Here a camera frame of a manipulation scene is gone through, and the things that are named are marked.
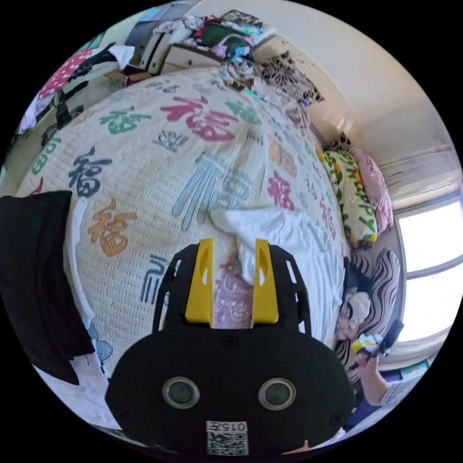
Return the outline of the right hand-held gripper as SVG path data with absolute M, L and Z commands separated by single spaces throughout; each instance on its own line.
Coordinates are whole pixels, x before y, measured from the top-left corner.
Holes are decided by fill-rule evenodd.
M 366 358 L 385 355 L 385 337 L 380 334 L 361 334 L 361 339 L 356 339 L 354 342 L 352 342 L 351 349 L 353 352 L 362 351 Z

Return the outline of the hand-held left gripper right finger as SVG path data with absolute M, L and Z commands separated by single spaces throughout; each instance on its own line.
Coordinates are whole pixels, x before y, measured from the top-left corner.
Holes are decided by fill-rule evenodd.
M 270 245 L 267 240 L 257 238 L 251 327 L 273 325 L 278 319 L 279 310 Z

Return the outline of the person's right hand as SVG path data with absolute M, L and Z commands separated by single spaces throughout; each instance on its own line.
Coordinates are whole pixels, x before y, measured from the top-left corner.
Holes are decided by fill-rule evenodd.
M 355 362 L 359 372 L 375 372 L 378 368 L 379 358 L 368 352 L 359 352 L 355 356 Z

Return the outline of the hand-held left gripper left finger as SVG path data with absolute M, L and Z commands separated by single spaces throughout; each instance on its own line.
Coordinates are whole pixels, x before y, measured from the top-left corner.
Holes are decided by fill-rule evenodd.
M 214 239 L 199 242 L 185 310 L 188 323 L 214 326 Z

